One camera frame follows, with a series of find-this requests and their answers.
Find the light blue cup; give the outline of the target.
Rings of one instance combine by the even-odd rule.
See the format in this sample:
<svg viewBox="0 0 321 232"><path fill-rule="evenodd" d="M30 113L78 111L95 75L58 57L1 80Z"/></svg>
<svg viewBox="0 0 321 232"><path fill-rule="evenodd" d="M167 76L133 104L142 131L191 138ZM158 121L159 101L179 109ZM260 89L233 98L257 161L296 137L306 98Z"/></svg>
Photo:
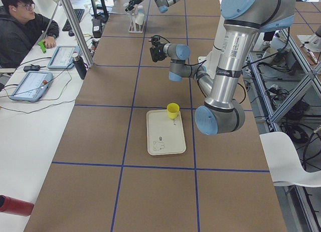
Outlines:
<svg viewBox="0 0 321 232"><path fill-rule="evenodd" d="M145 21L145 14L144 13L138 13L135 18L135 23L139 26L142 26Z"/></svg>

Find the yellow cup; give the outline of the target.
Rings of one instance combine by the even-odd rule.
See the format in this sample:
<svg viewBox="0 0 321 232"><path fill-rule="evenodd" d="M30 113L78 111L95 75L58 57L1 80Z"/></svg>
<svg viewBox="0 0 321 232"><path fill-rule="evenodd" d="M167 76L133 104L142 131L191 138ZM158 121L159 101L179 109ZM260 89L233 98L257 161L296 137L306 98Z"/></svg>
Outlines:
<svg viewBox="0 0 321 232"><path fill-rule="evenodd" d="M167 115L170 119L177 118L180 111L180 107L177 103L169 103L167 105Z"/></svg>

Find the grey cup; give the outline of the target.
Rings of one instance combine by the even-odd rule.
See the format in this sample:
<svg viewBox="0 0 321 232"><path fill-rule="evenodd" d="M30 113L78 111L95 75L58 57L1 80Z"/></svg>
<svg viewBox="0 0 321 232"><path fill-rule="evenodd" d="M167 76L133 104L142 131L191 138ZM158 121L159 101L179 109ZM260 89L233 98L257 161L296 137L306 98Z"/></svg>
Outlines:
<svg viewBox="0 0 321 232"><path fill-rule="evenodd" d="M126 12L127 16L131 19L131 20L134 20L135 19L135 12Z"/></svg>

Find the cream cup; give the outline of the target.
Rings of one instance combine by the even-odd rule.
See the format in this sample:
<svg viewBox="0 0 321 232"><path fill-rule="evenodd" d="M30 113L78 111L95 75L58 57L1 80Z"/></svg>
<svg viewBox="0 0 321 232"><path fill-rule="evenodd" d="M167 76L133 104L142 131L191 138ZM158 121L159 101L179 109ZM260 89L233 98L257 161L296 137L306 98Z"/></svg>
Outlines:
<svg viewBox="0 0 321 232"><path fill-rule="evenodd" d="M137 6L138 13L144 13L144 7L142 5Z"/></svg>

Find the white cup rack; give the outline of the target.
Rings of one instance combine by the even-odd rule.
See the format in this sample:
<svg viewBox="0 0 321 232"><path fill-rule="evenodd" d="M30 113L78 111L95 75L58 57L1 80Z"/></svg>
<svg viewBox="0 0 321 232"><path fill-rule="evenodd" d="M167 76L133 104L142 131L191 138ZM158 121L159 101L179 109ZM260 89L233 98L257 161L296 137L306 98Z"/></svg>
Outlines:
<svg viewBox="0 0 321 232"><path fill-rule="evenodd" d="M134 20L130 19L130 26L128 31L130 33L143 33L144 27L145 27L145 21L142 26L139 26L135 23L135 19Z"/></svg>

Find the black monitor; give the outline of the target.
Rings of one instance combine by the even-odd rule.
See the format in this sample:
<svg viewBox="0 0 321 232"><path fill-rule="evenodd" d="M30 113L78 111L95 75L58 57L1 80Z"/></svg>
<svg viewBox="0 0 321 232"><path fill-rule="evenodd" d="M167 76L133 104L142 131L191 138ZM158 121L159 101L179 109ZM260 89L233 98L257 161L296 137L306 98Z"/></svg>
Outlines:
<svg viewBox="0 0 321 232"><path fill-rule="evenodd" d="M106 23L109 19L109 13L105 5L105 0L100 0L100 8L96 4L96 0L91 0L92 10L93 10L93 19L101 20L102 23Z"/></svg>

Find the black computer mouse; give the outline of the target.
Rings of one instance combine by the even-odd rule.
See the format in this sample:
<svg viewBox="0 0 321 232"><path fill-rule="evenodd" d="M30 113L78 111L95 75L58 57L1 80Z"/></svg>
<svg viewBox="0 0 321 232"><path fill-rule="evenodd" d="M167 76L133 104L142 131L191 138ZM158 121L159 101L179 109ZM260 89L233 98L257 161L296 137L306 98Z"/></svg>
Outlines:
<svg viewBox="0 0 321 232"><path fill-rule="evenodd" d="M68 32L68 36L70 36L70 37L73 37L73 36L75 36L75 35L74 35L74 32L73 32L73 30L70 30L70 31Z"/></svg>

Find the black thermos bottle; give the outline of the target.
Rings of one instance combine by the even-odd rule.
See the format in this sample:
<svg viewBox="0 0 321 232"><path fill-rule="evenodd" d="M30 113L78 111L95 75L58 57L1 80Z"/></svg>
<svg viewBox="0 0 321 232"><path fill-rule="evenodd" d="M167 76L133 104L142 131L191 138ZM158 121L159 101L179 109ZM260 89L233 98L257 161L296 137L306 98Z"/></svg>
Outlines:
<svg viewBox="0 0 321 232"><path fill-rule="evenodd" d="M87 73L87 68L84 64L82 57L77 52L74 52L72 54L72 59L74 67L76 68L81 80L84 80Z"/></svg>

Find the teach pendant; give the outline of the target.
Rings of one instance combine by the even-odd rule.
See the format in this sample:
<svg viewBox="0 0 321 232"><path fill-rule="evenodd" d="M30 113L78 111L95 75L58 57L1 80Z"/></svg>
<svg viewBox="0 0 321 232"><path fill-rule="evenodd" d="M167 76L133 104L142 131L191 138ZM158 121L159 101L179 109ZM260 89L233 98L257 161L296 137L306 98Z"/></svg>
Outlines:
<svg viewBox="0 0 321 232"><path fill-rule="evenodd" d="M50 87L52 79L51 72L28 71L9 98L14 101L37 102Z"/></svg>
<svg viewBox="0 0 321 232"><path fill-rule="evenodd" d="M73 53L80 54L79 46L58 46L49 63L47 64L48 69L70 69L73 65Z"/></svg>

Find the seated person in black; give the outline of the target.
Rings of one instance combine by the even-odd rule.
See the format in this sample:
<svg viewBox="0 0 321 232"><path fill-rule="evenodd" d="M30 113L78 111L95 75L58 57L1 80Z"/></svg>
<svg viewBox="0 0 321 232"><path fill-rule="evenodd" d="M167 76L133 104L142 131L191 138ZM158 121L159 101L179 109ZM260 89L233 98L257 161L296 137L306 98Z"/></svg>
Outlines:
<svg viewBox="0 0 321 232"><path fill-rule="evenodd" d="M34 11L33 0L1 0L1 68L17 68L38 42L46 48L56 46L59 25Z"/></svg>

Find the near teach pendant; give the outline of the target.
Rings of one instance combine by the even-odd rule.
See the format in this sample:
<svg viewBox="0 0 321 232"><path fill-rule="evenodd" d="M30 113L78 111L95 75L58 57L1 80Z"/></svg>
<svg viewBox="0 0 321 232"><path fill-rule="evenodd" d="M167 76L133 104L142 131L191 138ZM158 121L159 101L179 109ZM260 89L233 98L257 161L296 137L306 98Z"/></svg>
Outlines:
<svg viewBox="0 0 321 232"><path fill-rule="evenodd" d="M28 71L9 98L14 101L37 102L50 87L52 79L51 72Z"/></svg>

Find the cream plastic tray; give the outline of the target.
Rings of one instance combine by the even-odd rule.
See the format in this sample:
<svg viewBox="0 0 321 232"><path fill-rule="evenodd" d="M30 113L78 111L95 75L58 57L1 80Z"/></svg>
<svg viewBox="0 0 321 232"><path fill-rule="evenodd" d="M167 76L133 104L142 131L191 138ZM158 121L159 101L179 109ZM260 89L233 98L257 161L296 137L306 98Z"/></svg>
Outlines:
<svg viewBox="0 0 321 232"><path fill-rule="evenodd" d="M150 155L181 154L186 150L183 122L179 113L175 119L166 110L150 110L146 114L147 151Z"/></svg>

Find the white chair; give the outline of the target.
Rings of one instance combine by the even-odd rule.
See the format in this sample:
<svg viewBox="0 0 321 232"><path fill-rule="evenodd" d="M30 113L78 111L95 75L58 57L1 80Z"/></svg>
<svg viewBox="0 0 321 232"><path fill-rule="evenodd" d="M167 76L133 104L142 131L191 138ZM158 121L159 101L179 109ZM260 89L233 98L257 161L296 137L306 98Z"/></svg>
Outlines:
<svg viewBox="0 0 321 232"><path fill-rule="evenodd" d="M290 137L283 132L260 135L273 185L320 187L320 171L307 172Z"/></svg>

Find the red water bottle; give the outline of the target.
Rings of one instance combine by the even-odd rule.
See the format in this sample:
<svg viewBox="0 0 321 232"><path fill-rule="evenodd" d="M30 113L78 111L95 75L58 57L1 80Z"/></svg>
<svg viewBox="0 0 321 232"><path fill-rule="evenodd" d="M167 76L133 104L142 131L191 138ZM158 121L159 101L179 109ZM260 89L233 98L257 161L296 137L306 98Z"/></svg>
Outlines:
<svg viewBox="0 0 321 232"><path fill-rule="evenodd" d="M1 195L1 212L3 213L30 216L33 208L34 204L31 202Z"/></svg>

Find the aluminium frame post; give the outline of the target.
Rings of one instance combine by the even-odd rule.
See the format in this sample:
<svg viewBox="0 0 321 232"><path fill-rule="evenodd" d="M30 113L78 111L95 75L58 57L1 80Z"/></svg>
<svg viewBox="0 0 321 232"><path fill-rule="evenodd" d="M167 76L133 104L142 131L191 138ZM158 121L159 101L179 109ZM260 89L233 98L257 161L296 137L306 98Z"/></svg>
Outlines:
<svg viewBox="0 0 321 232"><path fill-rule="evenodd" d="M77 44L80 47L83 57L86 60L86 63L89 68L91 68L94 64L92 56L90 54L89 48L87 47L87 43L85 41L85 38L83 36L82 30L80 28L79 22L76 18L76 15L74 13L74 9L72 7L72 4L70 0L60 0L60 3L62 4L64 11L66 13L67 19L69 20L72 30L75 34Z"/></svg>

